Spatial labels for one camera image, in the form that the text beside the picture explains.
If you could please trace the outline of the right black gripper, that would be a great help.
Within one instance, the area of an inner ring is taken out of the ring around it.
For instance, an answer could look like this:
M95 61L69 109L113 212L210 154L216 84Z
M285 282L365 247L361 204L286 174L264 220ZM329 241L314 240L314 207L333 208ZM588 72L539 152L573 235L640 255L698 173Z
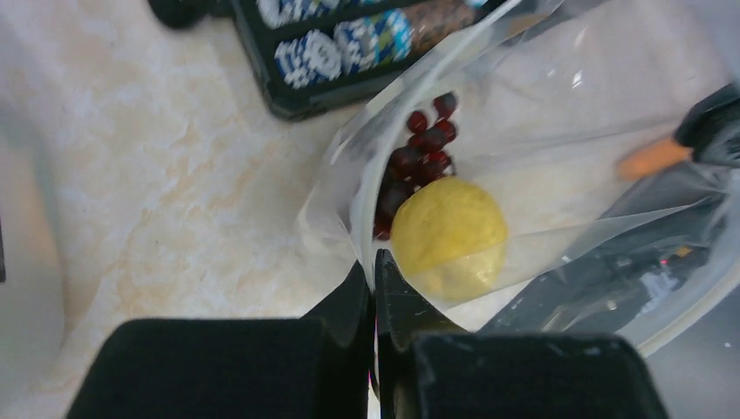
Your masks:
M674 138L694 162L739 168L738 88L728 84L692 106Z

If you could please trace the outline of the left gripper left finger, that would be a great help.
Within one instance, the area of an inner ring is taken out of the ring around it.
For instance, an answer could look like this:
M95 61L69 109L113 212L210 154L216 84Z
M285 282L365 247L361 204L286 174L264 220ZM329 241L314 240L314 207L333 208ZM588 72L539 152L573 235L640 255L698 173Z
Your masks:
M71 418L364 418L373 300L355 264L299 318L134 319L100 348Z

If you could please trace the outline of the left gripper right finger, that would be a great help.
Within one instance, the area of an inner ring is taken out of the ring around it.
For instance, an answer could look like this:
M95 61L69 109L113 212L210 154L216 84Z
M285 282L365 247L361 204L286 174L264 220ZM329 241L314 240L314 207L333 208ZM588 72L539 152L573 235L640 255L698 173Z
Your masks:
M469 333L374 261L384 418L664 418L644 360L608 333Z

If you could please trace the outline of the yellow lemon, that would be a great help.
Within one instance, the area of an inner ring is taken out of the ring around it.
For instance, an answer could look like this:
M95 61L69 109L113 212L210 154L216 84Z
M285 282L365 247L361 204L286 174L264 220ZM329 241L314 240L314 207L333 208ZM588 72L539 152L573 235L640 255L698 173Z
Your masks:
M491 194L450 176L431 182L401 205L391 245L411 285L452 304L495 288L508 236L504 215Z

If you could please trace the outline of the clear zip top bag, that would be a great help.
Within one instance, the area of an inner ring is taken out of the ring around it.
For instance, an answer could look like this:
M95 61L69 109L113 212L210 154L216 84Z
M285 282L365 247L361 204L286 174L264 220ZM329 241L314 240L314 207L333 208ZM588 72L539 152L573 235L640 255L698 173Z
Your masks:
M461 326L618 333L643 354L739 288L739 126L657 167L701 100L739 87L736 1L508 1L446 37L341 128L298 225L307 277L373 285L373 216L406 117L452 93L450 173L508 236L406 280ZM650 175L629 178L642 155Z

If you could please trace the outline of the dark red grape bunch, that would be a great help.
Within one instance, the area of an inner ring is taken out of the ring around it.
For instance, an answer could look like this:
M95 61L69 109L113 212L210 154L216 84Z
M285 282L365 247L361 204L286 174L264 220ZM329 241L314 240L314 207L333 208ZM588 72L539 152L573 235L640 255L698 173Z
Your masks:
M453 158L445 148L457 138L452 117L458 107L457 95L447 92L408 114L403 132L406 141L391 153L381 179L374 210L374 239L390 238L398 209L415 192L456 174Z

